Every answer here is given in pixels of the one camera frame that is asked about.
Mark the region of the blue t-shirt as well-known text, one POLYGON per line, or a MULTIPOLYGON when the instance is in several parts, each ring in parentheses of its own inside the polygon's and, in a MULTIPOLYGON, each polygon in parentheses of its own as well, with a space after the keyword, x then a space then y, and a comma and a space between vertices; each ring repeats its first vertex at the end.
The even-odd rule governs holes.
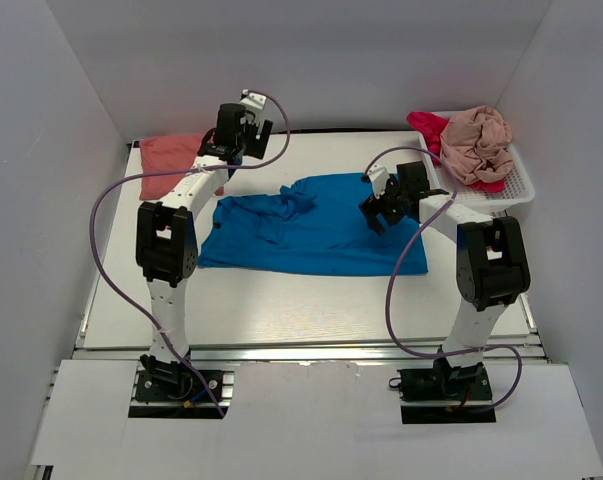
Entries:
POLYGON ((404 218, 377 235, 359 204, 372 192, 357 173, 311 176, 275 195, 218 201, 203 242, 202 267, 319 276, 388 276, 428 271, 419 225, 404 218))

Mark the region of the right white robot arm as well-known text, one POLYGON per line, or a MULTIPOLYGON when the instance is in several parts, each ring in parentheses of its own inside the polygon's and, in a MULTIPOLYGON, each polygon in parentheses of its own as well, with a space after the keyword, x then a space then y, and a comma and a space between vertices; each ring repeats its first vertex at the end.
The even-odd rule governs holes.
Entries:
POLYGON ((409 245, 428 227, 455 243, 461 303, 450 334, 431 358, 454 372, 477 369, 497 320, 530 286, 518 221, 482 214, 458 204, 453 193, 432 189, 421 163, 400 164, 395 174, 375 164, 362 181, 372 194, 359 209, 373 232, 381 235, 387 226, 410 218, 419 229, 409 245))

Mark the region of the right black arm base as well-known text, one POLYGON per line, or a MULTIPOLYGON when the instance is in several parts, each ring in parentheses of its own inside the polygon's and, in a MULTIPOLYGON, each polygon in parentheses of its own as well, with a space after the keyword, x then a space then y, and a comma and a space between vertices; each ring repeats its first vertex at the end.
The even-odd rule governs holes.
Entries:
POLYGON ((402 369, 389 379, 388 387, 399 395, 403 425, 496 422, 485 370, 473 379, 444 384, 433 369, 402 369))

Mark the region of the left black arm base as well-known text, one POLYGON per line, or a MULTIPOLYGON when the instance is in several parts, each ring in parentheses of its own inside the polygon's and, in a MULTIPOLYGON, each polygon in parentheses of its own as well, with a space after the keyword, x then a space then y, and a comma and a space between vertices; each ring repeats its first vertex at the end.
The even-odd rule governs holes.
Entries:
POLYGON ((137 372, 128 408, 130 419, 221 420, 199 378, 186 374, 180 386, 162 382, 144 369, 137 372))

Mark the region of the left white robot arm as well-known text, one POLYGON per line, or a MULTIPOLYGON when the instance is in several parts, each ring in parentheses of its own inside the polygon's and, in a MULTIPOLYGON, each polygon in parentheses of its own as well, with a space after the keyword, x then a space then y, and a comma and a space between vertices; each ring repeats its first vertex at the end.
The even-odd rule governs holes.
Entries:
POLYGON ((149 352, 141 357, 149 371, 171 371, 189 355, 185 293, 198 260, 195 219, 244 156, 264 157, 273 126, 262 119, 266 102, 264 95, 247 92, 237 103, 222 104, 216 127, 204 136, 197 152, 198 171, 138 209, 135 259, 147 282, 152 315, 159 322, 149 352))

